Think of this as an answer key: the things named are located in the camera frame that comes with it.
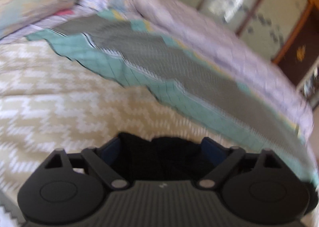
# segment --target black cloth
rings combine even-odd
[[[122,149],[111,165],[118,174],[133,183],[135,180],[197,181],[214,169],[201,153],[201,146],[174,137],[144,140],[129,133],[120,133]]]

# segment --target yellow decoration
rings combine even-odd
[[[299,47],[297,49],[297,60],[299,62],[302,62],[303,59],[305,58],[305,54],[306,54],[306,45],[303,45],[302,47]]]

